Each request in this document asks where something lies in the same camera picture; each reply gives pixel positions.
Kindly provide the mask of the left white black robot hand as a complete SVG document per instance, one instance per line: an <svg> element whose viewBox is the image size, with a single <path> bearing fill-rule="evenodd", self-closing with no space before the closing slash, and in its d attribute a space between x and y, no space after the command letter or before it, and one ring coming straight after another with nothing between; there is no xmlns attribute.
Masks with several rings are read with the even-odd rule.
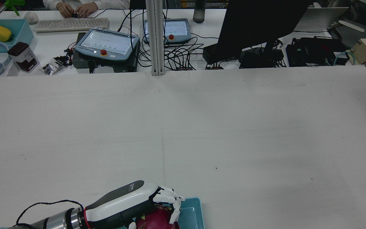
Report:
<svg viewBox="0 0 366 229"><path fill-rule="evenodd" d="M178 221L185 197L172 188L138 180L115 189L85 207L84 221L89 229L113 229L153 210L156 204L170 204L169 224Z"/></svg>

